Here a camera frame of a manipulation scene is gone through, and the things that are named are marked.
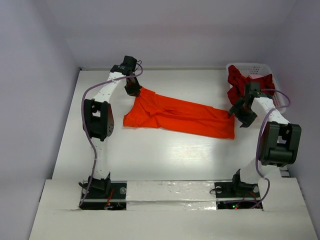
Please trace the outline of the orange t-shirt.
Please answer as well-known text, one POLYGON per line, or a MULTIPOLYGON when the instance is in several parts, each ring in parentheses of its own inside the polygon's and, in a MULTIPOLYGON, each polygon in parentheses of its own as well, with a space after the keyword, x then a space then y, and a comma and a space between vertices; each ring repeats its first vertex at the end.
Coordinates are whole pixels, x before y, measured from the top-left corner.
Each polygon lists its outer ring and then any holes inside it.
POLYGON ((235 118, 226 110, 157 94, 142 88, 123 126, 165 129, 219 139, 235 139, 235 118))

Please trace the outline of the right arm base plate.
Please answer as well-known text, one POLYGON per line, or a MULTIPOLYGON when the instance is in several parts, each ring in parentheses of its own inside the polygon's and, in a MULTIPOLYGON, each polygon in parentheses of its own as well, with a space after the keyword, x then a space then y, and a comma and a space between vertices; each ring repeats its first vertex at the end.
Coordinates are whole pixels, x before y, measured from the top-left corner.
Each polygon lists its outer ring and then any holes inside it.
POLYGON ((210 193, 216 198, 216 208, 218 210, 251 209, 260 200, 257 184, 218 181, 214 183, 210 193))

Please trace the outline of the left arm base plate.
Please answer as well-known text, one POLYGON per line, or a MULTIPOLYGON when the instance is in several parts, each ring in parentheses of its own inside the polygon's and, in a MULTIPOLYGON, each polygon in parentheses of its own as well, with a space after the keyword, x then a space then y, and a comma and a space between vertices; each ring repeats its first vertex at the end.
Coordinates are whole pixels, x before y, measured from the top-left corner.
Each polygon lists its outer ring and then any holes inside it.
POLYGON ((80 205, 82 210, 109 210, 122 211, 127 209, 127 182, 112 181, 110 190, 89 188, 84 202, 80 205))

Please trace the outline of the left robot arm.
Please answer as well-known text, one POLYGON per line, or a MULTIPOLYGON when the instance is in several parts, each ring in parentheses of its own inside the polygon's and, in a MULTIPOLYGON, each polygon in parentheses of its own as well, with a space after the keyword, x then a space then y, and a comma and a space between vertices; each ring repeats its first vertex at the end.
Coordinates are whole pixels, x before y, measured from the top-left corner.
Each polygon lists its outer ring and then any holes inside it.
POLYGON ((141 68, 139 61, 126 55, 119 65, 114 65, 107 81, 87 89, 81 100, 82 127, 93 149, 94 163, 88 183, 83 186, 86 196, 97 195, 106 198, 111 192, 110 170, 107 160, 108 137, 115 128, 112 102, 118 92, 125 90, 127 95, 138 97, 142 86, 136 70, 141 68))

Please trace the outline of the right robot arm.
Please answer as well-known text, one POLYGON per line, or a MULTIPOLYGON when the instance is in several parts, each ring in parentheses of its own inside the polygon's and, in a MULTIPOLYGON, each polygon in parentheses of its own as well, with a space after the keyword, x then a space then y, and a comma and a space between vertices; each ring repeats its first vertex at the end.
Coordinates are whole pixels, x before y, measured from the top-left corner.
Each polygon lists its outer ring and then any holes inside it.
POLYGON ((232 177, 230 190, 235 196, 252 192, 269 172, 296 161, 302 128, 283 117, 280 109, 274 105, 269 90, 252 81, 229 110, 229 116, 236 117, 243 128, 250 127, 256 119, 262 121, 254 159, 232 177))

